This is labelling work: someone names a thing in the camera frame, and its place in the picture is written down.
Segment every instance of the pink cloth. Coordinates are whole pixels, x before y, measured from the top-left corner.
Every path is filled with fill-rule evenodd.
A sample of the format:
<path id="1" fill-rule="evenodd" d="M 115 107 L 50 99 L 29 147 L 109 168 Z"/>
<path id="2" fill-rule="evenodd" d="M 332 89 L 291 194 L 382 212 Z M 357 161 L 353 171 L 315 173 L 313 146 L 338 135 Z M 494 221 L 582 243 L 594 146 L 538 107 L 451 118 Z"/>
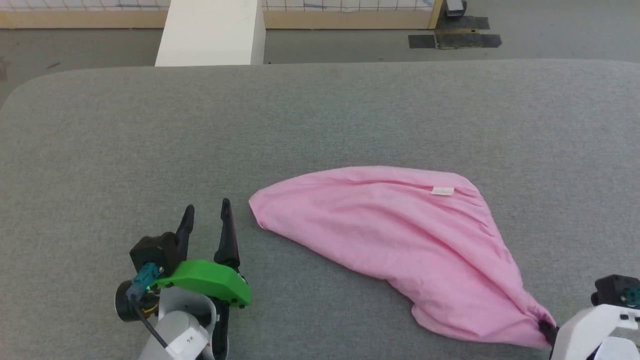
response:
<path id="1" fill-rule="evenodd" d="M 450 196 L 434 186 L 453 187 Z M 447 172 L 350 167 L 295 177 L 249 200 L 258 224 L 413 302 L 418 323 L 452 338 L 548 347 L 549 312 L 522 287 L 489 207 Z"/>

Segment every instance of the gray table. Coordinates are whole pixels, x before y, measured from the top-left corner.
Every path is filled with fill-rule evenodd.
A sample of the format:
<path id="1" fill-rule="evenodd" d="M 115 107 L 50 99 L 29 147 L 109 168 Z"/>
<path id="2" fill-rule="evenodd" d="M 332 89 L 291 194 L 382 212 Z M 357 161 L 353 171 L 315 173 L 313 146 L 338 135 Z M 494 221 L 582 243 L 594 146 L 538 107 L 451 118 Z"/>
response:
<path id="1" fill-rule="evenodd" d="M 23 85 L 0 112 L 0 354 L 134 359 L 113 311 L 142 236 L 196 208 L 212 259 L 232 200 L 254 304 L 229 359 L 547 359 L 419 327 L 388 284 L 258 228 L 247 200 L 349 165 L 459 173 L 558 322 L 593 281 L 640 275 L 640 65 L 475 61 L 136 68 Z"/>

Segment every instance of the black tape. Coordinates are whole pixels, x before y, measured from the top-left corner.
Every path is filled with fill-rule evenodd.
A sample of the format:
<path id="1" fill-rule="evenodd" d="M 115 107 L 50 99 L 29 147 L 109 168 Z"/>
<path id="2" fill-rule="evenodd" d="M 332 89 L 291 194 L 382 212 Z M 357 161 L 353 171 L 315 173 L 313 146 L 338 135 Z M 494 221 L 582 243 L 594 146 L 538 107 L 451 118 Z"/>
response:
<path id="1" fill-rule="evenodd" d="M 434 35 L 409 35 L 409 49 L 435 49 Z"/>
<path id="2" fill-rule="evenodd" d="M 463 49 L 466 47 L 498 47 L 502 44 L 500 35 L 496 34 L 438 34 L 436 41 L 439 49 Z"/>

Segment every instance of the white sticker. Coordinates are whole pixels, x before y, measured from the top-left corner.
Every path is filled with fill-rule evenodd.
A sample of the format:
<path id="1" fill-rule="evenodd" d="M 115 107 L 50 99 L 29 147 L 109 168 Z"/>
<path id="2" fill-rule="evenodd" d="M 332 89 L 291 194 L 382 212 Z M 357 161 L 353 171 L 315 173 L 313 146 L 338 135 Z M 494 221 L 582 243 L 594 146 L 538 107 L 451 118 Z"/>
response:
<path id="1" fill-rule="evenodd" d="M 441 186 L 434 186 L 433 190 L 431 191 L 431 194 L 433 194 L 433 195 L 450 196 L 450 195 L 453 195 L 453 190 L 455 190 L 455 189 L 454 188 L 443 188 Z"/>
<path id="2" fill-rule="evenodd" d="M 175 338 L 165 350 L 174 359 L 195 359 L 205 346 L 207 346 L 207 338 L 196 329 L 190 327 Z"/>

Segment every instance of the fabric label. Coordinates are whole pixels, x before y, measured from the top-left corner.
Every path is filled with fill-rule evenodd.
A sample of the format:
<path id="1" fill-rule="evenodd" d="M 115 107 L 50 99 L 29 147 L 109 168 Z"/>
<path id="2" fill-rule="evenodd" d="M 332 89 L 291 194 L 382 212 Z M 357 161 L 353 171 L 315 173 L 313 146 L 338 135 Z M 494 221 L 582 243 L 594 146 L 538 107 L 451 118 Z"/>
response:
<path id="1" fill-rule="evenodd" d="M 454 188 L 444 188 L 441 186 L 434 186 L 433 190 L 431 191 L 431 194 L 450 196 L 450 195 L 453 195 L 454 190 L 455 190 Z"/>

